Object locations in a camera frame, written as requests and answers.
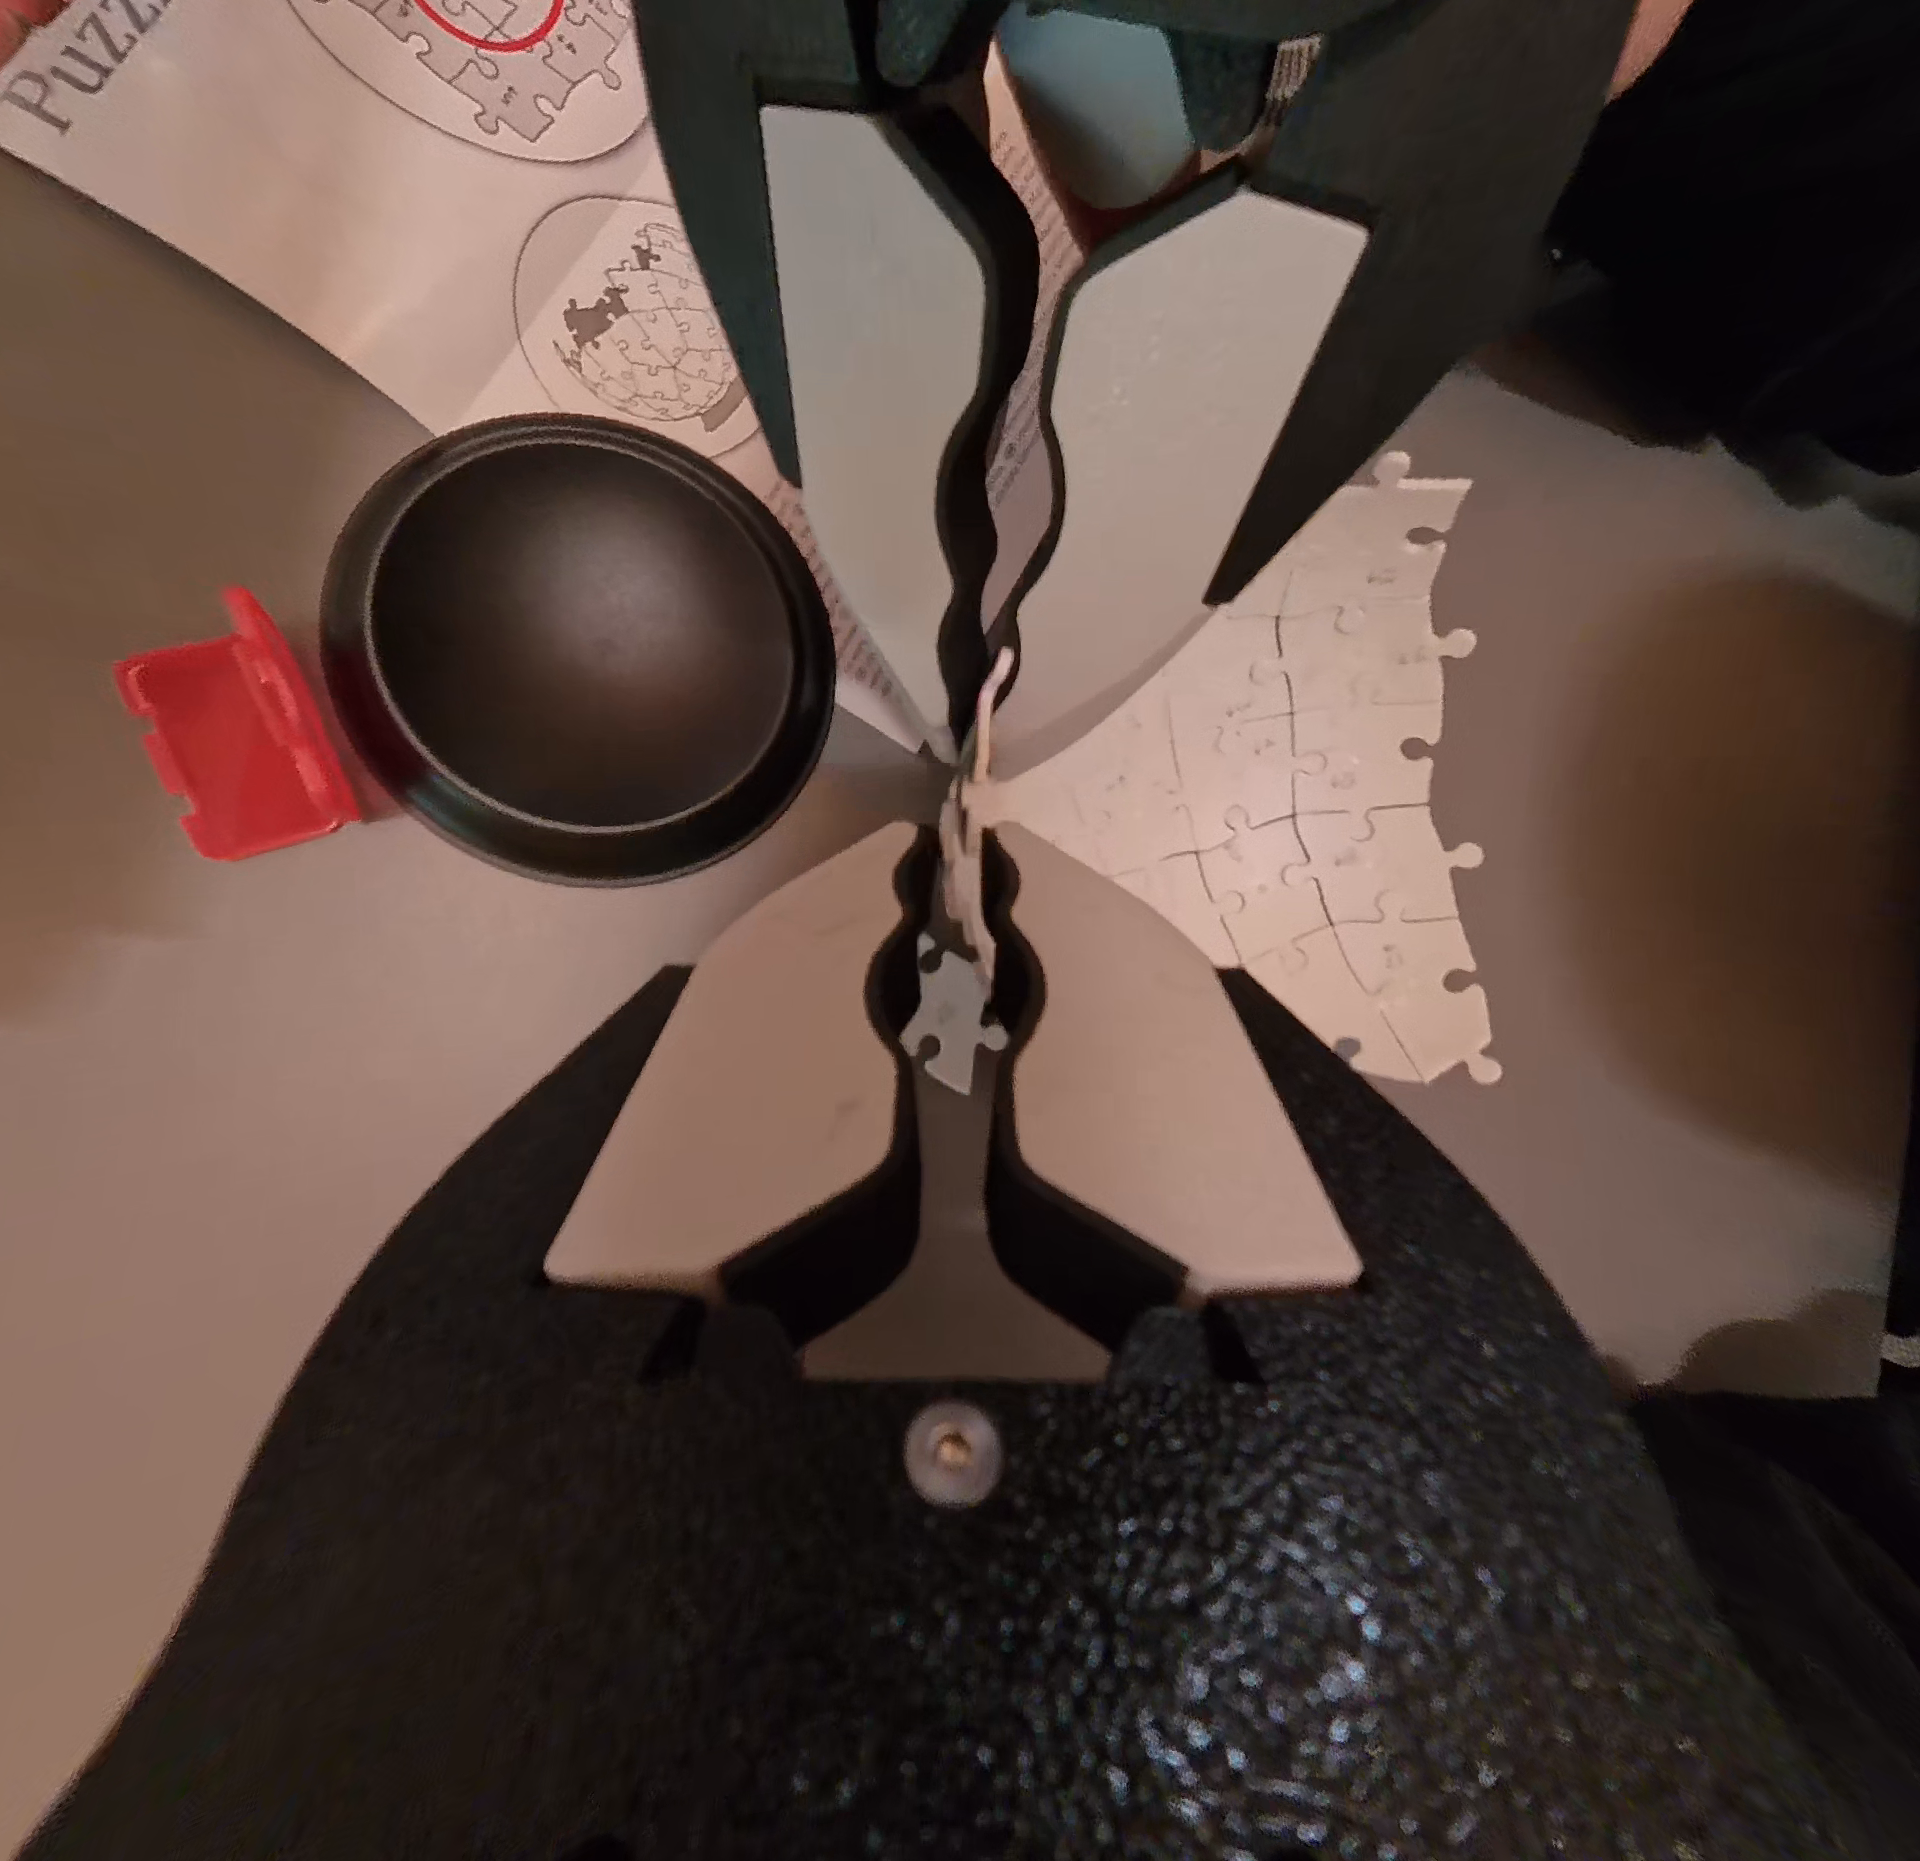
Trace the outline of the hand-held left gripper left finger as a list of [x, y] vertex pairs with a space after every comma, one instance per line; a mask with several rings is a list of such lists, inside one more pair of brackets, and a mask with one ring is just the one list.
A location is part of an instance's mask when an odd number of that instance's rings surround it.
[[784, 882], [691, 969], [545, 1277], [751, 1306], [808, 1345], [921, 1244], [901, 1029], [918, 995], [931, 829], [892, 821]]

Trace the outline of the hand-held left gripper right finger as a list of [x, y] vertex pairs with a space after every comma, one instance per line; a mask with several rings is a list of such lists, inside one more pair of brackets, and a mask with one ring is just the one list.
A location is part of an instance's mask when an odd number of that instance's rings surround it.
[[1003, 1273], [1100, 1345], [1158, 1309], [1351, 1290], [1360, 1254], [1221, 969], [1022, 826], [982, 867], [1009, 1034], [985, 1184]]

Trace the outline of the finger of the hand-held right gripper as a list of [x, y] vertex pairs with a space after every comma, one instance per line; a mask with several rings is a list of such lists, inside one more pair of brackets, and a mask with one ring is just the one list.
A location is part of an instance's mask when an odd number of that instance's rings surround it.
[[987, 670], [1003, 402], [995, 167], [947, 103], [761, 111], [813, 537], [921, 740], [954, 760]]
[[1072, 279], [1044, 384], [1056, 516], [1011, 597], [1001, 772], [1081, 738], [1203, 626], [1368, 243], [1357, 218], [1210, 177]]

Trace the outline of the white puzzle piece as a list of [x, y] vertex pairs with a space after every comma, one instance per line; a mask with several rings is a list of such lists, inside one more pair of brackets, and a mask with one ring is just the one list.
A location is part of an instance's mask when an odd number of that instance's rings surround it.
[[1001, 646], [977, 687], [974, 706], [974, 724], [963, 748], [959, 777], [968, 784], [987, 780], [993, 775], [993, 720], [1001, 697], [1006, 690], [1017, 664], [1013, 644]]
[[988, 984], [972, 958], [926, 933], [917, 944], [917, 983], [918, 997], [901, 1031], [901, 1048], [929, 1082], [968, 1097], [980, 1057], [998, 1057], [1009, 1047]]

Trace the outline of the curved assembled white puzzle section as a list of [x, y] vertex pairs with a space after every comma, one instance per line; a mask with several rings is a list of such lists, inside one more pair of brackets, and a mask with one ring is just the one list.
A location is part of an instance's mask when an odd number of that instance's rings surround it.
[[1502, 1075], [1431, 817], [1448, 664], [1434, 587], [1470, 477], [1402, 449], [1340, 487], [1163, 667], [1066, 748], [995, 738], [985, 821], [1015, 821], [1246, 971], [1354, 1068]]

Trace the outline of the person's right forearm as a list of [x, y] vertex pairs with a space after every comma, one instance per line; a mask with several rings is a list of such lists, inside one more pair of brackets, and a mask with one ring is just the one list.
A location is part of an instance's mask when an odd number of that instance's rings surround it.
[[1713, 433], [1917, 459], [1917, 0], [1697, 0], [1607, 103], [1550, 241]]

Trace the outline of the black round ball stand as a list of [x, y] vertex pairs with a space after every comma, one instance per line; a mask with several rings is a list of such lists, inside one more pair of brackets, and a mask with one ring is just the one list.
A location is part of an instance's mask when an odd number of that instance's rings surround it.
[[716, 463], [596, 416], [496, 416], [389, 466], [334, 539], [316, 641], [383, 794], [548, 882], [667, 882], [741, 851], [835, 717], [796, 541]]

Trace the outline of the printed instruction sheet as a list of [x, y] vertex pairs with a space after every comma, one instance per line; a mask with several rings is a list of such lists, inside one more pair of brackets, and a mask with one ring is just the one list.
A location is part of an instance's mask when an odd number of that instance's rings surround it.
[[686, 237], [629, 0], [74, 0], [5, 151], [227, 279], [424, 427], [600, 416], [818, 558]]

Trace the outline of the red plastic clip part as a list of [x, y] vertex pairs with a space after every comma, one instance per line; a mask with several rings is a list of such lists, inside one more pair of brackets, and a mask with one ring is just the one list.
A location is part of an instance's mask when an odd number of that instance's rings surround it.
[[364, 808], [268, 608], [244, 587], [224, 608], [224, 635], [125, 656], [112, 682], [185, 840], [231, 865], [333, 837]]

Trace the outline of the person's torso in black clothing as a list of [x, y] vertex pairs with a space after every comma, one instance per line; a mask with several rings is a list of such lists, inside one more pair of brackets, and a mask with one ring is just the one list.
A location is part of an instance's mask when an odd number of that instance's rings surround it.
[[1645, 1394], [1631, 1415], [1847, 1852], [1915, 1856], [1915, 1371], [1869, 1398]]

